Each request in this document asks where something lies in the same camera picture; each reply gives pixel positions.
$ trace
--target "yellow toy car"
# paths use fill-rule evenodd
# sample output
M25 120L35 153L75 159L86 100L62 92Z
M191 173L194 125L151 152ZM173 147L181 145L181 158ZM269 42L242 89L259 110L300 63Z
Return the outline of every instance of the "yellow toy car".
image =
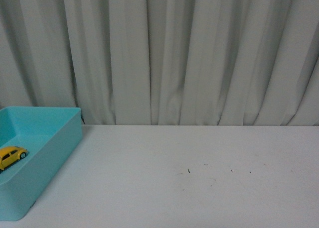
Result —
M25 158L28 151L23 147L10 146L0 149L0 172L14 162Z

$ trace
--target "toy car wheel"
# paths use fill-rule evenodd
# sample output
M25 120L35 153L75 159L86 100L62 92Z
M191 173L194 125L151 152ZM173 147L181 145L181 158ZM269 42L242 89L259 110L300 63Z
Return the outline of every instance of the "toy car wheel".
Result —
M24 159L25 158L25 152L23 152L21 155L20 155L20 159Z

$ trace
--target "turquoise tray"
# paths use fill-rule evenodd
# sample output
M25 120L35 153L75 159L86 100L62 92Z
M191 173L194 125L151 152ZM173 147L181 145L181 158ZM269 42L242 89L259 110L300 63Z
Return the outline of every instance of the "turquoise tray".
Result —
M0 220L17 221L82 139L79 108L7 107L0 110L0 148L27 156L0 173Z

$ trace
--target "white table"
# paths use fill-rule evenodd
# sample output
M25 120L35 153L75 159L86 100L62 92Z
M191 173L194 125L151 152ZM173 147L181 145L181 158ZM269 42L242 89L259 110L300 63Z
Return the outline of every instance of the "white table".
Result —
M1 228L316 228L319 127L85 125Z

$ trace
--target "curtain fold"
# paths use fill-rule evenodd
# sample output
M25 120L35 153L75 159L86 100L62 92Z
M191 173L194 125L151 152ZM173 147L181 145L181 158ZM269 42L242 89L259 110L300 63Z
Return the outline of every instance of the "curtain fold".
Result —
M0 0L0 107L318 125L319 0Z

